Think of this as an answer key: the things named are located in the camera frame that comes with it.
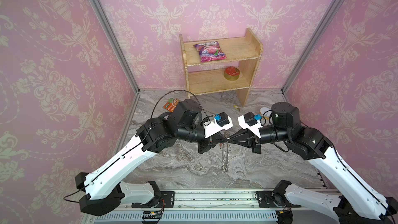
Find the metal ring plate with keyrings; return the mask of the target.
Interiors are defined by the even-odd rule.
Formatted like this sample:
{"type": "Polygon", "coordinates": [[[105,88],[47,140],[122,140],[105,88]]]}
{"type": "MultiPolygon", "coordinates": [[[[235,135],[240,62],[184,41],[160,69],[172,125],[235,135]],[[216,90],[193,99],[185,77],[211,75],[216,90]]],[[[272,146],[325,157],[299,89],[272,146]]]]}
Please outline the metal ring plate with keyrings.
{"type": "Polygon", "coordinates": [[[229,154],[231,151],[231,146],[228,142],[220,144],[221,149],[221,160],[222,160],[222,171],[227,172],[229,170],[229,154]]]}

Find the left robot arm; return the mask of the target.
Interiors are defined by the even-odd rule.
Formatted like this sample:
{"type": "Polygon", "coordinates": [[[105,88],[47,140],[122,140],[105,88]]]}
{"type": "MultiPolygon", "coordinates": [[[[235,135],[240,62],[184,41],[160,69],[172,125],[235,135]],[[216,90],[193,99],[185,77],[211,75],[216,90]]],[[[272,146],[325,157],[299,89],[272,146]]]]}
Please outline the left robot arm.
{"type": "Polygon", "coordinates": [[[214,118],[202,118],[202,107],[194,100],[180,101],[172,112],[148,119],[131,140],[104,165],[91,173],[75,177],[76,188],[84,192],[78,201],[80,211],[93,216],[110,213],[121,204],[155,207],[161,191],[154,181],[144,184],[124,183],[123,179],[143,162],[177,140],[196,143],[204,153],[216,144],[215,138],[233,126],[224,112],[214,118]]]}

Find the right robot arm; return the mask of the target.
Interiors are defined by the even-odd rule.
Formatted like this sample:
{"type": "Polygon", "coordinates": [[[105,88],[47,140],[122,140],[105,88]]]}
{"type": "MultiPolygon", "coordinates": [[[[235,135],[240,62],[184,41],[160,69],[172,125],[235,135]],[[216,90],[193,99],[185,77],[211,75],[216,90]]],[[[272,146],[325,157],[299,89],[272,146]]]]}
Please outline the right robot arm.
{"type": "Polygon", "coordinates": [[[302,125],[300,111],[287,103],[271,107],[269,125],[261,117],[247,113],[238,119],[241,130],[228,142],[260,153],[262,144],[283,142],[287,150],[299,155],[321,172],[340,192],[327,196],[303,189],[287,180],[274,188],[272,198],[277,206],[299,205],[326,215],[340,224],[393,224],[398,202],[373,189],[339,155],[335,145],[319,130],[302,125]]]}

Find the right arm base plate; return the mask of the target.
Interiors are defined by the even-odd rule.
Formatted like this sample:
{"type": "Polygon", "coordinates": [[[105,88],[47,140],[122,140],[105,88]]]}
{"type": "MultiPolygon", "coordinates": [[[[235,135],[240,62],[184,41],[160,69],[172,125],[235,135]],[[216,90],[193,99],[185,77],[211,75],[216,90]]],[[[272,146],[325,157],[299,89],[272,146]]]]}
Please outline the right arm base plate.
{"type": "Polygon", "coordinates": [[[291,204],[287,198],[280,193],[273,193],[273,191],[256,191],[255,199],[258,201],[260,208],[299,208],[301,205],[291,204]]]}

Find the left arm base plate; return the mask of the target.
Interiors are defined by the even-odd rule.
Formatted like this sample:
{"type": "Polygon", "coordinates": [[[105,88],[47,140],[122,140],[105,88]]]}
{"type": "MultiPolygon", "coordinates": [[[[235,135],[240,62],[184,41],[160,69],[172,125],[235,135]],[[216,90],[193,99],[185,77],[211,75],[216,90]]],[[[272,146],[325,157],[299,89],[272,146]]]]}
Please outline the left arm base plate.
{"type": "Polygon", "coordinates": [[[132,208],[173,208],[175,200],[174,191],[161,191],[160,195],[155,196],[146,204],[132,203],[132,208]]]}

